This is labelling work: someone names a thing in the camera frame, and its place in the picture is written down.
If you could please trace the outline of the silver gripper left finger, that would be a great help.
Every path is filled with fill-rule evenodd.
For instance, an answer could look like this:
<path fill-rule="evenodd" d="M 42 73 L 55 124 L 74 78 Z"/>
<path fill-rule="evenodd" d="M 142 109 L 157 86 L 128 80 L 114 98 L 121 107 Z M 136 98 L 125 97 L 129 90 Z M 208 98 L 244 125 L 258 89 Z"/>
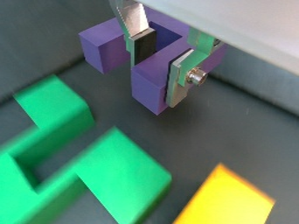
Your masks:
<path fill-rule="evenodd" d="M 149 27 L 145 8 L 134 0 L 107 0 L 125 36 L 133 67 L 154 54 L 156 30 Z"/>

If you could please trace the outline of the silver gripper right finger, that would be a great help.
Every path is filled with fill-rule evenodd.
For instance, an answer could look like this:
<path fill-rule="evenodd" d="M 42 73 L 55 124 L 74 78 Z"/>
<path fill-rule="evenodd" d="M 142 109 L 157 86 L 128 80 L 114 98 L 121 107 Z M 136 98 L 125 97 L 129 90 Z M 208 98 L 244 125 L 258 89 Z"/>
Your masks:
<path fill-rule="evenodd" d="M 188 49 L 169 65 L 165 103 L 173 108 L 185 98 L 190 86 L 198 86 L 220 63 L 225 43 L 202 31 L 189 28 Z"/>

